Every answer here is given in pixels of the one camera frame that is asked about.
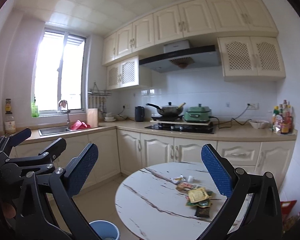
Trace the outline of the person's left hand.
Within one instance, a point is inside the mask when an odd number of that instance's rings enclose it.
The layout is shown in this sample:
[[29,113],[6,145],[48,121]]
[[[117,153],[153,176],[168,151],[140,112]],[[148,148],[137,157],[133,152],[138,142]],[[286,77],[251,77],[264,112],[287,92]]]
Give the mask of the person's left hand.
[[5,218],[12,219],[16,216],[15,207],[11,202],[2,202],[1,207]]

